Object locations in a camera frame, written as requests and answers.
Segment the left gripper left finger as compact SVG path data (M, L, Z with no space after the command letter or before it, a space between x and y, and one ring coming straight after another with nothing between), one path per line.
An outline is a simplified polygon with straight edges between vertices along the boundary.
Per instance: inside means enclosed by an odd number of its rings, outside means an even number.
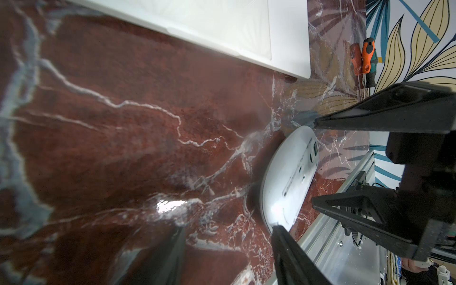
M115 256L115 285L179 285L186 227L154 224L128 236Z

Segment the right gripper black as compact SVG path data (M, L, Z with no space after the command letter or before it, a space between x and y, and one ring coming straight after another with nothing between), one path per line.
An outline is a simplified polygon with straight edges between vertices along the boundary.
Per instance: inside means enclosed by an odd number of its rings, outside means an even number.
M404 165L397 206L394 190L357 190L311 199L320 213L399 257L425 261L450 241L456 223L456 93L426 82L394 84L315 120L315 127L386 131L387 157Z

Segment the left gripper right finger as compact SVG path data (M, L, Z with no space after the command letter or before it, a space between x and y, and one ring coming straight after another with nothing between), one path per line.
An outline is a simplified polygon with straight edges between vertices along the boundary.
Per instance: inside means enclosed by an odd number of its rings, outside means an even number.
M279 285L330 285L283 226L273 226L271 244Z

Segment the white wireless mouse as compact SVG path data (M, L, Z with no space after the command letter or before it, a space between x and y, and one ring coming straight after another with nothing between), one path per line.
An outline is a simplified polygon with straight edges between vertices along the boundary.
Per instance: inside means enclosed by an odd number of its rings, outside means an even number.
M279 146L270 161L260 190L261 216L269 232L274 226L291 230L319 164L317 137L301 126Z

